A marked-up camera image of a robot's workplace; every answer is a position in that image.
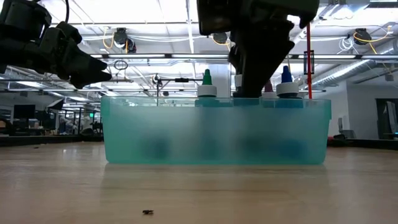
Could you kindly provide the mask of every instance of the robotic arm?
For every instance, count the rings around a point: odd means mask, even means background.
[[[229,61],[243,74],[235,97],[258,98],[294,47],[288,15],[300,17],[303,29],[316,16],[319,0],[197,0],[200,34],[231,32]]]
[[[0,13],[0,73],[7,65],[49,72],[76,88],[108,81],[106,63],[78,48],[82,38],[66,22],[50,27],[51,15],[36,1],[4,0]]]

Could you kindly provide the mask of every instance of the white bottle cap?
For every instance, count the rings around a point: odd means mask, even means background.
[[[276,86],[276,95],[286,93],[299,93],[299,84],[295,82],[281,83]]]
[[[217,97],[217,87],[213,85],[198,86],[197,96],[214,96]]]

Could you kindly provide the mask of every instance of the small debris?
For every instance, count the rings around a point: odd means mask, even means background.
[[[143,210],[142,212],[144,215],[152,215],[154,213],[153,210]]]

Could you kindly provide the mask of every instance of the red pole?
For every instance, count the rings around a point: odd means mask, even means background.
[[[312,99],[312,79],[311,79],[311,24],[307,26],[307,71],[308,71],[308,97]]]

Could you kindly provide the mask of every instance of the green bottle cap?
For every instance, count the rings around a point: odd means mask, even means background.
[[[206,69],[205,70],[205,75],[203,76],[203,83],[202,85],[212,85],[211,82],[211,75],[210,75],[210,70]]]

